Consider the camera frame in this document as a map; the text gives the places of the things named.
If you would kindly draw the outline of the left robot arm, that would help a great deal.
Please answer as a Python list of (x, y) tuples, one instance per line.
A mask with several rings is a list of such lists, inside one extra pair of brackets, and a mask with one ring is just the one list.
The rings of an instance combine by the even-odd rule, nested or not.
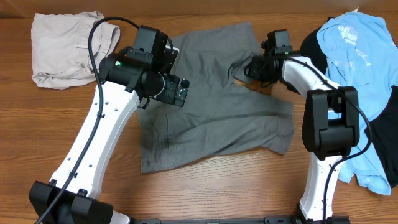
[(150, 100), (184, 105), (190, 83), (171, 73), (177, 56), (165, 33), (139, 26), (133, 46), (94, 65), (95, 95), (72, 148), (48, 183), (30, 189), (39, 223), (134, 222), (99, 200), (104, 175), (133, 112)]

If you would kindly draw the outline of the grey shorts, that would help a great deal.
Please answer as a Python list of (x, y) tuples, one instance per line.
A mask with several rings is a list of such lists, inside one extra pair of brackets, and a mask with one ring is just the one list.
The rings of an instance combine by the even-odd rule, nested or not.
[(250, 22), (188, 32), (174, 37), (173, 44), (180, 51), (175, 74), (190, 86), (182, 107), (151, 101), (137, 111), (142, 173), (258, 146), (288, 151), (293, 104), (246, 86), (250, 79), (243, 69), (261, 53)]

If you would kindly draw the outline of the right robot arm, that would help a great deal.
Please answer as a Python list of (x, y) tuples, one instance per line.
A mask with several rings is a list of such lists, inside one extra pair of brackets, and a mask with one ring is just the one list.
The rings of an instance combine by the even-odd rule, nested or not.
[(307, 182), (293, 216), (270, 216), (265, 223), (349, 223), (333, 215), (332, 202), (341, 166), (359, 142), (358, 92), (329, 80), (311, 59), (295, 51), (287, 30), (262, 42), (262, 55), (244, 68), (263, 87), (282, 82), (305, 98), (302, 141), (310, 153)]

